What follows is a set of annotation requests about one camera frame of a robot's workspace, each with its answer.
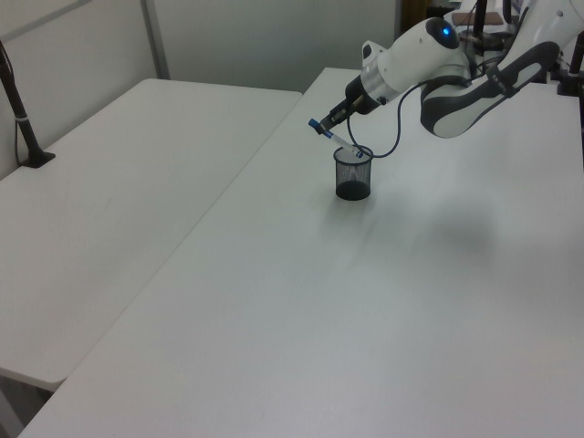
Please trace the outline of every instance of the black stand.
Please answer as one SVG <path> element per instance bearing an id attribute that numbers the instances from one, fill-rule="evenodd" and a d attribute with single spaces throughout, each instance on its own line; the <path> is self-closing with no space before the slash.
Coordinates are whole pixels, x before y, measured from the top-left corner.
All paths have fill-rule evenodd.
<path id="1" fill-rule="evenodd" d="M 579 97 L 580 87 L 584 84 L 584 75 L 580 73 L 584 58 L 584 32 L 578 35 L 574 56 L 569 70 L 560 70 L 558 75 L 558 94 L 560 96 Z"/>
<path id="2" fill-rule="evenodd" d="M 12 111 L 15 113 L 16 122 L 20 127 L 22 136 L 25 138 L 26 146 L 28 147 L 28 160 L 22 163 L 23 166 L 38 169 L 42 165 L 50 162 L 55 158 L 54 153 L 45 152 L 38 146 L 37 137 L 33 132 L 33 127 L 26 115 L 25 106 L 20 99 L 18 89 L 16 88 L 13 71 L 5 56 L 5 49 L 0 41 L 0 79 L 6 91 L 8 100 Z"/>

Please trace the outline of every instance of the mesh pen holder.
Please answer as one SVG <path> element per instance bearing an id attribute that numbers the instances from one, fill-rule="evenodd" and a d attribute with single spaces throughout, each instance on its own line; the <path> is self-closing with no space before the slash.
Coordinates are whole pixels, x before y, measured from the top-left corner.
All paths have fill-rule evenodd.
<path id="1" fill-rule="evenodd" d="M 372 154 L 371 149 L 361 148 Z M 371 157 L 357 158 L 352 151 L 339 148 L 333 154 L 337 163 L 337 196 L 346 201 L 359 201 L 371 193 Z"/>

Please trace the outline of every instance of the white table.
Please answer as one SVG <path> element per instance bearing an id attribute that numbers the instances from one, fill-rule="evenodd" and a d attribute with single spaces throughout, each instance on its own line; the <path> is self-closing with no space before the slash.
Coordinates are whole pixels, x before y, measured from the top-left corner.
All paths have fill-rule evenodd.
<path id="1" fill-rule="evenodd" d="M 443 141 L 412 98 L 350 203 L 307 123 L 356 74 L 325 70 L 22 438 L 581 436 L 577 100 L 532 85 Z M 390 147 L 394 111 L 358 138 Z"/>
<path id="2" fill-rule="evenodd" d="M 146 80 L 0 182 L 0 375 L 54 390 L 298 93 Z"/>

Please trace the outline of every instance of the robotic arm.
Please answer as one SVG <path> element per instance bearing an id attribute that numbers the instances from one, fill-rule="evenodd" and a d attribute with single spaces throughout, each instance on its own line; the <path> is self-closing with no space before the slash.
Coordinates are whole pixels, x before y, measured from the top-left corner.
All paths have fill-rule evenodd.
<path id="1" fill-rule="evenodd" d="M 582 30 L 584 0 L 533 0 L 505 59 L 472 80 L 458 35 L 447 22 L 431 18 L 388 50 L 365 43 L 363 69 L 346 87 L 346 99 L 311 126 L 326 133 L 350 114 L 369 114 L 423 83 L 423 127 L 438 137 L 456 137 L 548 71 L 560 49 Z"/>

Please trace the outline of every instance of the cable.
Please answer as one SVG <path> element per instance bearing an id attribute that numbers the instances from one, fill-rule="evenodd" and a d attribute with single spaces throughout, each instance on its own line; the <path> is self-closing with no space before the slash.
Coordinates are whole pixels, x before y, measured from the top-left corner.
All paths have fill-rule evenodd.
<path id="1" fill-rule="evenodd" d="M 464 52 L 466 52 L 466 48 L 468 47 L 468 33 L 471 29 L 471 16 L 473 14 L 473 12 L 476 10 L 476 7 L 478 6 L 478 0 L 476 0 L 476 2 L 474 2 L 474 6 L 471 9 L 471 12 L 468 13 L 468 15 L 464 18 L 464 21 L 466 21 L 466 33 L 464 35 L 465 41 L 464 41 Z"/>
<path id="2" fill-rule="evenodd" d="M 15 120 L 15 156 L 16 156 L 16 164 L 18 167 L 22 166 L 20 159 L 18 158 L 18 122 Z"/>
<path id="3" fill-rule="evenodd" d="M 490 59 L 488 59 L 487 61 L 483 61 L 481 62 L 478 66 L 476 66 L 477 69 L 479 69 L 480 67 L 483 68 L 483 72 L 485 72 L 485 66 L 487 64 L 491 64 L 492 62 L 498 61 L 503 59 L 504 57 L 491 57 Z"/>
<path id="4" fill-rule="evenodd" d="M 10 76 L 12 76 L 12 79 L 14 79 L 15 78 L 15 71 L 12 68 L 12 63 L 10 62 L 10 57 L 8 57 L 8 54 L 6 53 L 6 49 L 4 48 L 2 41 L 0 41 L 0 49 L 2 51 L 2 56 L 6 60 L 6 63 L 8 64 L 8 68 L 10 69 Z"/>
<path id="5" fill-rule="evenodd" d="M 363 145 L 359 145 L 357 143 L 357 141 L 355 140 L 355 137 L 353 136 L 353 132 L 350 128 L 350 111 L 349 111 L 349 116 L 347 116 L 347 130 L 349 131 L 349 136 L 351 141 L 353 142 L 353 145 L 359 149 L 361 152 L 363 152 L 364 155 L 367 155 L 370 158 L 385 158 L 388 157 L 390 155 L 393 154 L 393 152 L 397 149 L 398 144 L 400 144 L 400 139 L 402 138 L 402 103 L 405 101 L 405 98 L 407 98 L 415 89 L 418 89 L 419 87 L 428 84 L 430 81 L 429 80 L 425 80 L 424 82 L 420 82 L 418 85 L 411 87 L 400 99 L 400 103 L 398 104 L 398 135 L 397 138 L 395 140 L 395 144 L 393 145 L 393 147 L 391 148 L 391 150 L 387 153 L 384 153 L 382 155 L 375 155 L 373 153 L 369 153 L 368 151 L 363 149 Z"/>

